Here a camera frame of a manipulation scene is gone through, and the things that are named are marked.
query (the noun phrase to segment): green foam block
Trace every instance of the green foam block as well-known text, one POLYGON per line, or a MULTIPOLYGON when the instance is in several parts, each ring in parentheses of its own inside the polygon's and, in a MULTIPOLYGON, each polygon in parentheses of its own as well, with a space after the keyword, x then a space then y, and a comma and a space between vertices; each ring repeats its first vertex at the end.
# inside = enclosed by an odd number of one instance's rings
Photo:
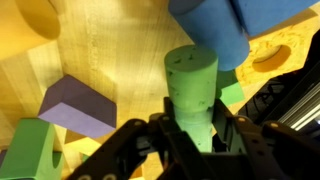
POLYGON ((0 169, 0 179, 59 180, 61 152, 53 152, 55 131, 39 119, 22 119, 0 169))
POLYGON ((82 162, 86 162, 89 159, 90 156, 87 156, 85 154, 82 154, 82 162))
POLYGON ((245 99, 242 87, 234 71, 218 71, 216 96, 226 106, 245 99))
POLYGON ((201 152, 212 151, 212 114, 218 57, 205 47, 188 45, 165 57, 168 91, 175 118, 201 152))

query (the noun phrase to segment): green cylinder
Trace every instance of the green cylinder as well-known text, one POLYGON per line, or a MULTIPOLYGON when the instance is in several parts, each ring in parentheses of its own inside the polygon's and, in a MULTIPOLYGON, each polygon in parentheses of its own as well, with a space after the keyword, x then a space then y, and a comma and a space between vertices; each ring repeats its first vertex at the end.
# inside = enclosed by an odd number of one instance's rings
POLYGON ((165 68, 177 123, 201 152, 211 152, 209 109, 216 94, 217 54, 202 46, 183 46, 166 55, 165 68))

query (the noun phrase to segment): wooden surface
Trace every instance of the wooden surface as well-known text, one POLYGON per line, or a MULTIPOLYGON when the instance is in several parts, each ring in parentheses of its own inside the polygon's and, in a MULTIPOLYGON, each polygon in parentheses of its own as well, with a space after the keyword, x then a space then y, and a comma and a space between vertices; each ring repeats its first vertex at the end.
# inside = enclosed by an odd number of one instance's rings
MULTIPOLYGON (((61 24, 59 39, 0 61, 0 149, 10 144, 21 117, 37 115, 46 88, 63 74, 73 75, 116 102, 118 127, 130 118, 148 120, 150 114, 163 111, 162 98, 168 95, 164 56, 176 47, 192 44, 168 14, 168 1, 51 3, 61 24)), ((243 87, 246 100, 264 83, 243 87)), ((246 100, 232 105, 231 111, 237 112, 246 100)), ((56 129, 63 144, 69 132, 56 129)), ((110 135, 95 141, 102 143, 110 135)), ((72 147, 55 148, 65 152, 65 177, 81 163, 81 155, 72 147)), ((161 172, 157 160, 152 154, 144 164, 146 180, 161 172)))

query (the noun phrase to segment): screw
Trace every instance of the screw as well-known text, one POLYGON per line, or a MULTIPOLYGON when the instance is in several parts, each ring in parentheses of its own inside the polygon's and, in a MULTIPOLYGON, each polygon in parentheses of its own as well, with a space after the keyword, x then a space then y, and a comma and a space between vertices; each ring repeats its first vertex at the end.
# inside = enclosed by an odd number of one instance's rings
POLYGON ((240 121, 240 122, 245 122, 246 119, 244 119, 244 118, 239 118, 238 121, 240 121))
POLYGON ((141 121, 136 121, 136 122, 134 123, 135 126, 140 126, 141 124, 142 124, 141 121))
POLYGON ((90 175, 82 175, 78 178, 78 180, 91 180, 91 176, 90 175))
POLYGON ((164 116, 162 119, 168 121, 170 118, 168 116, 164 116))
POLYGON ((273 127, 273 128, 277 128, 277 127, 279 127, 279 125, 278 125, 278 124, 276 124, 276 123, 271 123, 270 125, 271 125, 271 127, 273 127))
POLYGON ((114 174, 107 174, 103 177, 102 180, 117 180, 117 176, 114 174))

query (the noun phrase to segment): foam cylinder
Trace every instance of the foam cylinder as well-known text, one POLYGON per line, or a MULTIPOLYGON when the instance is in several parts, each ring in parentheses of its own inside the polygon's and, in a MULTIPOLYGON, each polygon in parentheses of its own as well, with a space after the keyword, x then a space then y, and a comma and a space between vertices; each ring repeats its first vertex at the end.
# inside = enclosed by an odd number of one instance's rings
POLYGON ((165 67, 177 123, 201 152, 211 152, 210 108, 216 93, 216 53, 206 47, 183 46, 166 55, 165 67))
POLYGON ((300 13, 319 0, 231 0, 239 20, 250 36, 300 13))
POLYGON ((229 1, 170 0, 169 12, 195 44, 217 52, 219 70, 232 70, 247 58, 248 40, 229 1))

